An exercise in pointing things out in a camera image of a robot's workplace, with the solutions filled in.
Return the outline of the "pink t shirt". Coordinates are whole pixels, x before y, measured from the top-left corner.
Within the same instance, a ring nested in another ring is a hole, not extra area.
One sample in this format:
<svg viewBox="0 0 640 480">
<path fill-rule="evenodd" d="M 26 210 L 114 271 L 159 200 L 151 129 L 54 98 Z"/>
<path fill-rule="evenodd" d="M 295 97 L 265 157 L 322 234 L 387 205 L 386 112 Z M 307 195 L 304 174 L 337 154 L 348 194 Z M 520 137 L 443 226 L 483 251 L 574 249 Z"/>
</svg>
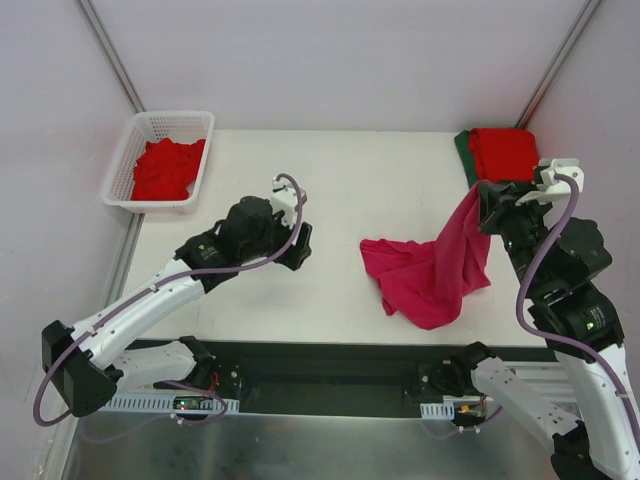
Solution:
<svg viewBox="0 0 640 480">
<path fill-rule="evenodd" d="M 365 272 L 388 316 L 400 313 L 415 326 L 434 330 L 460 316 L 466 296 L 491 285 L 486 274 L 491 239 L 479 230 L 479 213 L 474 184 L 435 240 L 360 242 Z"/>
</svg>

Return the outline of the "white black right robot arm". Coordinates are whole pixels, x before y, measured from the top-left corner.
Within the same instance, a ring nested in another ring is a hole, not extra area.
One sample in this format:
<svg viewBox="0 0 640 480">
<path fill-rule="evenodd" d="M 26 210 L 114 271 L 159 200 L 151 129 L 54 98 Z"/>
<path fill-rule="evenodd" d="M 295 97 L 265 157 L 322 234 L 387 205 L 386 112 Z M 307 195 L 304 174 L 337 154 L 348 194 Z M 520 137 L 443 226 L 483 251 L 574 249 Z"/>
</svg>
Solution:
<svg viewBox="0 0 640 480">
<path fill-rule="evenodd" d="M 596 222 L 575 216 L 576 167 L 538 168 L 522 182 L 478 187 L 483 233 L 499 236 L 520 287 L 516 318 L 563 367 L 579 411 L 556 407 L 475 342 L 449 361 L 456 397 L 485 394 L 547 449 L 561 479 L 635 479 L 639 410 L 628 378 L 622 325 L 594 279 L 611 265 Z"/>
</svg>

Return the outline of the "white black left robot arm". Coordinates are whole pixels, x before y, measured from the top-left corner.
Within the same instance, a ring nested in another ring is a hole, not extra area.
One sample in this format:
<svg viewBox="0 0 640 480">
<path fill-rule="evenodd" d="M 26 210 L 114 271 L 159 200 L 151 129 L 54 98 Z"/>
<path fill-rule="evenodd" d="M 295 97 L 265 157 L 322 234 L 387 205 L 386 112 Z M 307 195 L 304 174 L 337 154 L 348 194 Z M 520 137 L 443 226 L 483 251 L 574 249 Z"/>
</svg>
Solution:
<svg viewBox="0 0 640 480">
<path fill-rule="evenodd" d="M 119 391 L 179 382 L 211 392 L 215 361 L 193 336 L 140 351 L 130 344 L 177 309 L 240 272 L 274 262 L 298 270 L 310 256 L 312 227 L 302 221 L 304 194 L 284 188 L 268 199 L 242 198 L 214 226 L 189 238 L 137 291 L 94 316 L 41 334 L 46 383 L 75 417 L 88 416 Z"/>
</svg>

